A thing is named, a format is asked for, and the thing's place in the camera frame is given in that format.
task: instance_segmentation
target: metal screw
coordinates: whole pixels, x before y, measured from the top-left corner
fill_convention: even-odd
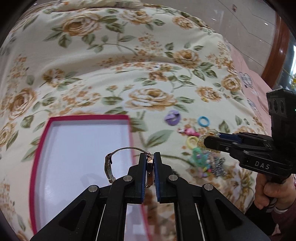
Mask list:
[[[168,178],[171,180],[171,181],[176,181],[178,179],[178,176],[176,175],[169,175]]]
[[[131,181],[132,179],[133,179],[133,177],[130,176],[130,175],[126,175],[126,176],[123,177],[123,180],[125,180],[126,182],[129,182],[129,181]]]
[[[98,190],[98,187],[96,185],[89,186],[89,191],[90,192],[95,192],[96,190]]]
[[[212,184],[207,183],[207,184],[204,185],[204,189],[207,190],[207,191],[212,191],[213,188],[214,188],[214,187],[213,187]]]

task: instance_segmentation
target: purple hair tie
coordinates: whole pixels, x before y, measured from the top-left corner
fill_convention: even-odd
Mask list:
[[[181,115],[177,110],[170,110],[169,113],[165,116],[165,122],[170,126],[177,125],[181,120]]]

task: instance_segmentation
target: human hand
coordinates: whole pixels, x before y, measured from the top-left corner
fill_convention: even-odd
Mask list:
[[[276,197],[278,199],[276,208],[280,210],[289,208],[296,199],[293,176],[291,175],[285,183],[277,184],[268,182],[265,175],[258,173],[254,204],[259,209],[267,207],[269,205],[268,197]]]

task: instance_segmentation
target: brown wooden trim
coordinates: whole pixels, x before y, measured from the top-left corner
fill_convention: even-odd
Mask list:
[[[272,44],[271,52],[262,74],[262,79],[272,88],[281,72],[281,68],[285,61],[288,44],[290,38],[290,30],[276,14],[276,30],[274,34],[274,42]]]

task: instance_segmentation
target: floral bedsheet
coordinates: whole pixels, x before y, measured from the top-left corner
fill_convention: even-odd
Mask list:
[[[129,115],[137,147],[160,151],[188,182],[212,183],[243,212],[252,201],[255,173],[220,153],[227,175],[200,178],[188,161],[186,136],[177,132],[266,133],[241,91],[223,37],[165,6],[107,4],[72,0],[31,10],[0,50],[0,208],[20,240],[33,235],[31,167],[53,116]],[[177,126],[164,121],[172,109],[181,113]],[[209,118],[209,127],[197,124],[200,116]],[[157,204],[153,193],[145,200],[152,236],[175,240],[173,207]]]

